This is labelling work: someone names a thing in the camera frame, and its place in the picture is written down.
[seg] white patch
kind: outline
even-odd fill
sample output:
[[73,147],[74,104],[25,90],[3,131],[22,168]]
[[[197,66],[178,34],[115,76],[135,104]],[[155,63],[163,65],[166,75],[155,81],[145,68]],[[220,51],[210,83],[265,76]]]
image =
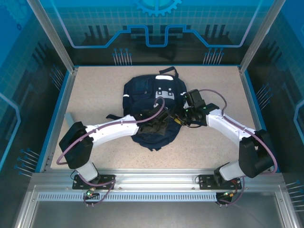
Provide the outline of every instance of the white patch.
[[173,77],[172,76],[168,76],[168,75],[157,75],[155,77],[155,79],[164,79],[164,80],[173,81]]

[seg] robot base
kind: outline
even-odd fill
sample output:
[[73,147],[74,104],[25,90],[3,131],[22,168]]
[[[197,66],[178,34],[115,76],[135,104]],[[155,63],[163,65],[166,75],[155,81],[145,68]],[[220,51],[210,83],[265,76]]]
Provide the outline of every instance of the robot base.
[[[115,175],[100,175],[100,180],[98,184],[107,183],[111,180],[115,180]],[[112,184],[96,187],[97,190],[109,190]],[[79,175],[75,175],[72,189],[74,190],[88,190],[92,186],[84,183]]]
[[234,178],[218,186],[214,179],[214,175],[199,175],[198,176],[200,190],[235,190],[236,186],[231,181],[237,182],[237,190],[242,189],[242,184],[239,178]]

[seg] perforated metal strip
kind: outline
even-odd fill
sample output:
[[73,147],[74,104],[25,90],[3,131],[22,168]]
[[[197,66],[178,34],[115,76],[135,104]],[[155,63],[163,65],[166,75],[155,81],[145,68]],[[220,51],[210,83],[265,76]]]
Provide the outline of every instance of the perforated metal strip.
[[[38,201],[83,201],[83,192],[41,192],[38,196]],[[96,196],[88,202],[99,201],[105,192],[99,192]],[[214,192],[110,192],[105,201],[142,201],[142,202],[213,202],[216,200],[216,193]]]

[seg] backpack pocket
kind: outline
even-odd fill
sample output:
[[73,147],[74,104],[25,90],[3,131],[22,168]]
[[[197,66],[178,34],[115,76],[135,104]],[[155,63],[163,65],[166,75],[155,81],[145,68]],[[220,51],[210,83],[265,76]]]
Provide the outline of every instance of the backpack pocket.
[[151,76],[136,77],[133,79],[131,96],[134,101],[149,99],[152,96]]

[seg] yellow tag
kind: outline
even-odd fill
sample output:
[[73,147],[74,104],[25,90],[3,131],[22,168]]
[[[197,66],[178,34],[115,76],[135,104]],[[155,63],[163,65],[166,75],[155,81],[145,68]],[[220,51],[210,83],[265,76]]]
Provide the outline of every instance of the yellow tag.
[[175,118],[174,121],[181,125],[181,121],[179,121],[178,119]]

